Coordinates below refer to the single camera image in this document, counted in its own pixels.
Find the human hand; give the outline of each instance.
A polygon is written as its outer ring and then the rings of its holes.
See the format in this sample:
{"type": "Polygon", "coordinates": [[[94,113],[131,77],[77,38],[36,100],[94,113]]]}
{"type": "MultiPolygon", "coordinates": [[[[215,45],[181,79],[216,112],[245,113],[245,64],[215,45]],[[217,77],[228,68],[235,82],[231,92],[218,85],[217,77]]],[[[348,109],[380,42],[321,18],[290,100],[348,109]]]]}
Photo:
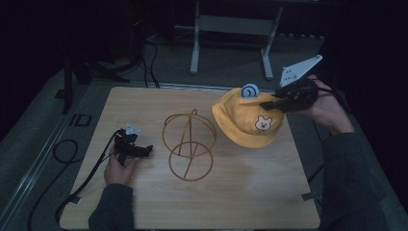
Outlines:
{"type": "Polygon", "coordinates": [[[109,162],[105,169],[105,182],[109,184],[122,184],[130,187],[130,179],[133,170],[140,158],[134,158],[127,166],[123,167],[115,156],[115,149],[112,146],[109,162]]]}
{"type": "MultiPolygon", "coordinates": [[[[319,88],[331,90],[316,75],[310,75],[308,78],[314,80],[319,88]]],[[[320,90],[319,98],[314,105],[308,110],[297,112],[297,114],[306,115],[316,123],[323,125],[330,131],[332,136],[354,132],[351,121],[332,93],[320,90]]]]}

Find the dark sleeve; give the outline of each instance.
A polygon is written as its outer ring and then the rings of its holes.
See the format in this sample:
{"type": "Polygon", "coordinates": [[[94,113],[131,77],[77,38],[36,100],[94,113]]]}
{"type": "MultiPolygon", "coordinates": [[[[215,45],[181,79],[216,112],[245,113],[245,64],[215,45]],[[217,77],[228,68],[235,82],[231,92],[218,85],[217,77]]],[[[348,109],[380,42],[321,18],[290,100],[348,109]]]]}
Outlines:
{"type": "Polygon", "coordinates": [[[384,189],[370,174],[362,138],[345,133],[322,142],[323,206],[319,230],[389,230],[384,189]]]}
{"type": "Polygon", "coordinates": [[[132,196],[132,188],[120,184],[108,185],[88,220],[89,230],[133,231],[132,196]]]}

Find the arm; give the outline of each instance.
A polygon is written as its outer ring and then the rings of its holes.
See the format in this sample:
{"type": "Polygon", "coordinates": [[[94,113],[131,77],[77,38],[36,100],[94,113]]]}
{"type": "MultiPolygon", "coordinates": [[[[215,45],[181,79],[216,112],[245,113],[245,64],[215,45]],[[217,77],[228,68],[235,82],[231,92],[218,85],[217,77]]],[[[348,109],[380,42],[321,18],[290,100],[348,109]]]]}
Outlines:
{"type": "Polygon", "coordinates": [[[356,133],[322,142],[324,175],[320,230],[386,231],[384,190],[370,174],[367,149],[356,133]]]}
{"type": "Polygon", "coordinates": [[[110,184],[89,218],[89,230],[134,230],[130,187],[110,184]]]}
{"type": "MultiPolygon", "coordinates": [[[[330,90],[316,76],[309,78],[330,90]]],[[[321,143],[324,175],[319,230],[388,230],[380,205],[384,190],[370,174],[367,149],[336,98],[320,91],[312,108],[299,113],[325,126],[332,135],[321,143]]]]}
{"type": "Polygon", "coordinates": [[[130,179],[138,158],[123,167],[111,149],[105,170],[107,187],[89,218],[89,230],[134,230],[130,179]]]}

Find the gold wire hat stand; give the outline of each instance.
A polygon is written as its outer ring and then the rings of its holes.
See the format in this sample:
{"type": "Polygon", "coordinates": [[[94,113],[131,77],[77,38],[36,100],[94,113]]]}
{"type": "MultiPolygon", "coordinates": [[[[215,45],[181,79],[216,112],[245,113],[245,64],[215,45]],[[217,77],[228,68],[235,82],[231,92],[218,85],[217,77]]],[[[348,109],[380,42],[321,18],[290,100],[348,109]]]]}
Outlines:
{"type": "Polygon", "coordinates": [[[189,114],[175,114],[175,115],[169,116],[165,121],[165,127],[163,128],[162,139],[163,139],[163,143],[165,144],[166,148],[170,151],[170,155],[168,157],[168,165],[170,167],[171,172],[176,177],[178,177],[179,179],[184,180],[184,181],[191,181],[192,182],[192,181],[201,180],[210,173],[211,169],[213,168],[213,163],[214,163],[213,153],[211,152],[211,149],[214,147],[214,145],[216,144],[216,141],[217,141],[217,130],[216,130],[216,127],[214,126],[214,124],[210,120],[208,120],[204,116],[198,115],[196,109],[193,109],[191,111],[191,113],[189,113],[189,114]],[[173,148],[171,148],[169,146],[169,144],[166,142],[165,131],[168,128],[168,124],[172,120],[174,120],[175,118],[179,118],[179,117],[186,117],[187,121],[186,121],[186,123],[184,125],[183,135],[181,136],[180,142],[177,145],[175,145],[173,148]],[[202,124],[206,125],[209,128],[210,132],[212,133],[212,137],[213,137],[213,141],[211,142],[210,147],[206,146],[204,143],[202,143],[200,141],[194,141],[192,139],[192,121],[193,120],[197,120],[197,121],[201,122],[202,124]],[[188,135],[189,140],[185,141],[186,133],[188,131],[189,131],[189,135],[188,135]],[[189,146],[188,150],[190,151],[190,154],[182,153],[183,145],[188,145],[189,146]],[[204,150],[199,152],[199,153],[196,153],[199,146],[202,147],[202,149],[204,149],[204,150]],[[202,175],[200,175],[198,177],[189,178],[188,174],[189,174],[189,171],[191,170],[192,160],[194,158],[203,156],[205,154],[209,154],[210,159],[211,159],[211,162],[210,162],[210,165],[209,165],[207,171],[205,171],[204,174],[202,174],[202,175]],[[176,155],[177,157],[183,157],[183,158],[190,159],[189,163],[188,163],[188,165],[186,167],[186,170],[184,172],[184,175],[176,173],[176,171],[174,170],[173,165],[172,165],[172,157],[174,155],[176,155]]]}

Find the metal stand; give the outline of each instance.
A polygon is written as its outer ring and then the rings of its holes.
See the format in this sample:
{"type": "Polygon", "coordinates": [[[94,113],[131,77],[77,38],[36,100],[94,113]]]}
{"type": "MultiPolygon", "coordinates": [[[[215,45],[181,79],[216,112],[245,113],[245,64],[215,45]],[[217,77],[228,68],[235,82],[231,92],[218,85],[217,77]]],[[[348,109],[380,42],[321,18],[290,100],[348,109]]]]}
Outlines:
{"type": "Polygon", "coordinates": [[[196,74],[198,71],[200,31],[213,31],[268,36],[268,44],[261,50],[261,57],[265,76],[267,79],[272,79],[273,74],[269,61],[269,51],[276,35],[282,12],[283,7],[280,7],[274,20],[200,15],[200,1],[197,0],[195,4],[194,48],[192,49],[191,57],[191,74],[196,74]]]}

